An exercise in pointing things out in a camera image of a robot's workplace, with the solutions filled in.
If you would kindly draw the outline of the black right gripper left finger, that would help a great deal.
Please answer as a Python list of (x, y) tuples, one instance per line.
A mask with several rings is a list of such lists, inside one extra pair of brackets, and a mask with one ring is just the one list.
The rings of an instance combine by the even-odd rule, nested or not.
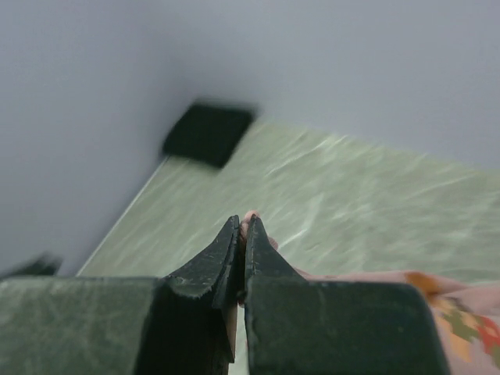
[(4, 374), (225, 374), (239, 220), (166, 277), (59, 277), (43, 255), (1, 275)]

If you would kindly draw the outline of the pink graphic t-shirt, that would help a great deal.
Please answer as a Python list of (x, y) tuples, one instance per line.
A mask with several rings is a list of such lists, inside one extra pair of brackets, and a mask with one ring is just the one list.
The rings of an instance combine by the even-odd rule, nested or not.
[[(240, 225), (246, 254), (248, 212)], [(312, 275), (294, 268), (310, 281), (364, 281), (408, 284), (423, 296), (434, 319), (450, 367), (447, 374), (496, 374), (499, 371), (499, 285), (468, 285), (415, 270), (344, 275)]]

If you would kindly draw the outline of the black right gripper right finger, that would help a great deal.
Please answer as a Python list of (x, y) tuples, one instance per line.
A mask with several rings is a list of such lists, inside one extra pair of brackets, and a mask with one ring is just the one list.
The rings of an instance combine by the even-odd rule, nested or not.
[(413, 286), (306, 280), (248, 223), (245, 329), (252, 374), (447, 374), (432, 314)]

